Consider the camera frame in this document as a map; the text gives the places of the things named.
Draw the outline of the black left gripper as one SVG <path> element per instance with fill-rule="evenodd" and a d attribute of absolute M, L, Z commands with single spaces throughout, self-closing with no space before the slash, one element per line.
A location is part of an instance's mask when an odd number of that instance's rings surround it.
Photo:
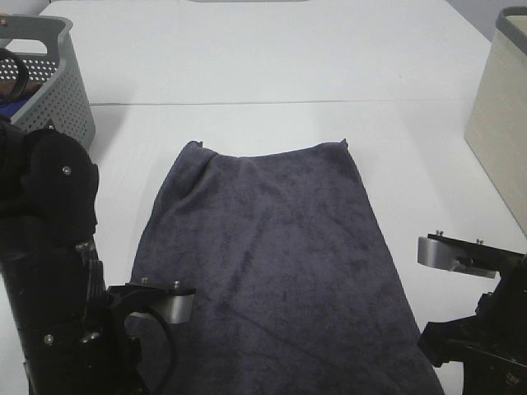
<path fill-rule="evenodd" d="M 146 291 L 111 286 L 92 295 L 59 288 L 22 298 L 22 351 L 30 394 L 161 394 L 174 376 L 171 327 L 151 309 L 169 343 L 165 373 L 149 389 L 138 372 L 142 345 L 125 328 Z"/>

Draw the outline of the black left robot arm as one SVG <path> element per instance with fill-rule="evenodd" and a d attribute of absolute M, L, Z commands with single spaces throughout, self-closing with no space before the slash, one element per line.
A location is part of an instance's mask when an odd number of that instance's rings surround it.
<path fill-rule="evenodd" d="M 1 120 L 1 273 L 32 394 L 145 394 L 133 313 L 160 287 L 106 286 L 93 239 L 97 166 L 74 138 Z"/>

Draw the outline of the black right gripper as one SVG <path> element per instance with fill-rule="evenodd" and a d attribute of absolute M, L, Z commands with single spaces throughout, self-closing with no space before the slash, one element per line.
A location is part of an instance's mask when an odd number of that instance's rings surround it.
<path fill-rule="evenodd" d="M 435 367 L 463 364 L 463 394 L 525 394 L 526 266 L 482 295 L 475 315 L 429 322 L 417 345 Z"/>

